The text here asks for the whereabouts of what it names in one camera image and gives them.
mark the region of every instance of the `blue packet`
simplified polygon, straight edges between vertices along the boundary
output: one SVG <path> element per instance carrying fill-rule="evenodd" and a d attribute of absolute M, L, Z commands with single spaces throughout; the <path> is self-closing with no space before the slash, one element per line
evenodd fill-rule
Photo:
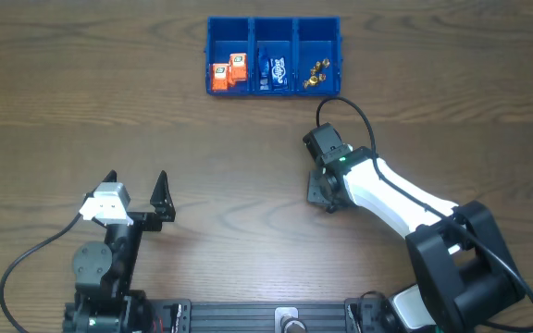
<path fill-rule="evenodd" d="M 285 57 L 270 59 L 270 73 L 273 90 L 287 89 L 287 69 Z"/>
<path fill-rule="evenodd" d="M 270 67 L 268 65 L 267 52 L 264 48 L 258 49 L 258 69 L 260 71 L 259 79 L 259 90 L 267 91 L 270 90 L 270 85 L 268 84 L 268 72 Z"/>

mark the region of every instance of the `cable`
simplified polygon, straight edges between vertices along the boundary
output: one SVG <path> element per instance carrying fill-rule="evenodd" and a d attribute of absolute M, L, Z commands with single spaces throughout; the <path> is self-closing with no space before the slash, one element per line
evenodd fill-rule
<path fill-rule="evenodd" d="M 515 271 L 507 265 L 497 254 L 495 254 L 493 251 L 491 251 L 485 244 L 483 244 L 477 237 L 475 237 L 471 232 L 467 231 L 466 229 L 462 228 L 459 224 L 457 224 L 455 221 L 453 221 L 451 218 L 448 218 L 441 212 L 437 211 L 435 208 L 431 207 L 427 203 L 423 203 L 422 201 L 415 198 L 410 193 L 406 192 L 405 190 L 401 189 L 391 181 L 389 181 L 379 170 L 378 167 L 378 154 L 376 152 L 376 138 L 374 137 L 374 131 L 371 127 L 371 123 L 369 123 L 369 120 L 366 117 L 366 114 L 357 106 L 355 103 L 351 102 L 350 100 L 335 96 L 335 97 L 327 97 L 320 102 L 320 105 L 318 106 L 318 109 L 316 111 L 316 125 L 320 127 L 320 112 L 322 110 L 322 106 L 333 100 L 339 100 L 343 101 L 344 103 L 350 105 L 353 107 L 355 111 L 361 116 L 363 121 L 365 122 L 367 126 L 367 132 L 369 133 L 369 141 L 371 142 L 371 153 L 372 153 L 372 164 L 374 169 L 376 170 L 376 173 L 378 174 L 378 177 L 383 180 L 388 186 L 396 190 L 398 193 L 402 194 L 406 198 L 408 198 L 410 201 L 412 201 L 415 204 L 418 204 L 419 206 L 423 207 L 426 211 L 429 211 L 433 213 L 434 215 L 440 217 L 441 219 L 447 221 L 449 225 L 454 228 L 460 235 L 462 235 L 465 239 L 468 239 L 470 242 L 472 242 L 477 248 L 479 248 L 485 255 L 491 257 L 494 261 L 499 263 L 503 267 L 505 271 L 517 282 L 525 291 L 527 294 L 527 297 L 530 299 L 533 305 L 533 290 L 528 286 L 528 284 L 517 274 Z M 492 323 L 490 321 L 484 322 L 482 325 L 486 327 L 491 327 L 499 330 L 506 330 L 510 332 L 533 332 L 533 325 L 530 327 L 510 327 L 502 324 L 496 324 Z"/>
<path fill-rule="evenodd" d="M 13 325 L 18 330 L 18 332 L 28 333 L 28 331 L 24 327 L 22 327 L 18 323 L 18 321 L 14 318 L 14 316 L 9 312 L 9 309 L 7 308 L 7 305 L 6 305 L 6 298 L 4 297 L 4 289 L 6 287 L 6 282 L 7 282 L 7 278 L 9 277 L 9 274 L 11 273 L 12 270 L 14 270 L 14 268 L 16 268 L 16 266 L 19 263 L 21 263 L 22 260 L 26 259 L 29 255 L 37 252 L 38 250 L 42 249 L 44 246 L 48 245 L 52 241 L 58 239 L 59 237 L 65 235 L 68 231 L 70 231 L 71 228 L 73 228 L 73 226 L 75 226 L 75 224 L 80 220 L 80 217 L 81 217 L 81 214 L 78 213 L 77 215 L 75 215 L 75 217 L 73 217 L 73 220 L 71 220 L 71 222 L 66 227 L 64 227 L 61 231 L 59 231 L 55 236 L 49 237 L 48 239 L 44 240 L 40 244 L 26 251 L 23 255 L 19 256 L 18 259 L 14 260 L 14 262 L 11 263 L 11 265 L 9 265 L 6 272 L 1 277 L 1 282 L 0 282 L 1 310 L 4 312 L 4 315 L 6 315 L 7 320 L 9 320 L 11 325 Z"/>

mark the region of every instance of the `wooden table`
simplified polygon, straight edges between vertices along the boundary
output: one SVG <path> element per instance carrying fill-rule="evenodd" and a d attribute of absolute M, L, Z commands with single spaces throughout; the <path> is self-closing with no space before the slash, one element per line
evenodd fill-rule
<path fill-rule="evenodd" d="M 413 283 L 403 240 L 363 209 L 305 200 L 318 99 L 205 93 L 206 17 L 339 15 L 342 95 L 423 189 L 497 216 L 533 287 L 533 1 L 0 1 L 0 277 L 65 226 L 111 169 L 148 208 L 160 170 L 178 216 L 144 235 L 133 288 L 194 301 L 343 300 Z M 348 106 L 343 139 L 368 145 Z M 6 299 L 59 331 L 79 223 L 12 274 Z M 495 319 L 533 322 L 528 301 Z M 13 331 L 0 310 L 0 332 Z"/>

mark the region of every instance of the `blue tray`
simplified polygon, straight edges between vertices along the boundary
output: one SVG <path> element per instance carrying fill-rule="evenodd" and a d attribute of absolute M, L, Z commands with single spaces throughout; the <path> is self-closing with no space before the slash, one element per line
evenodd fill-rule
<path fill-rule="evenodd" d="M 212 95 L 330 96 L 341 91 L 341 24 L 338 17 L 326 18 L 222 18 L 207 20 L 205 86 Z M 259 90 L 258 49 L 269 58 L 285 57 L 288 88 Z M 246 53 L 248 81 L 238 82 L 226 92 L 211 90 L 211 64 L 229 62 L 232 53 Z M 322 73 L 327 78 L 304 89 L 316 61 L 330 60 Z"/>

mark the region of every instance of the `blue bin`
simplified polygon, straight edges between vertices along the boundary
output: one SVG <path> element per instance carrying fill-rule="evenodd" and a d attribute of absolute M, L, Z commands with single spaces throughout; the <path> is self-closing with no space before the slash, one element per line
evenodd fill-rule
<path fill-rule="evenodd" d="M 341 26 L 330 18 L 222 18 L 207 20 L 205 86 L 212 95 L 331 96 L 341 91 Z M 287 89 L 260 90 L 258 50 L 268 58 L 285 57 Z M 237 82 L 226 92 L 211 90 L 211 64 L 229 62 L 232 53 L 248 55 L 248 81 Z M 327 78 L 304 88 L 316 61 L 330 60 L 323 68 Z"/>

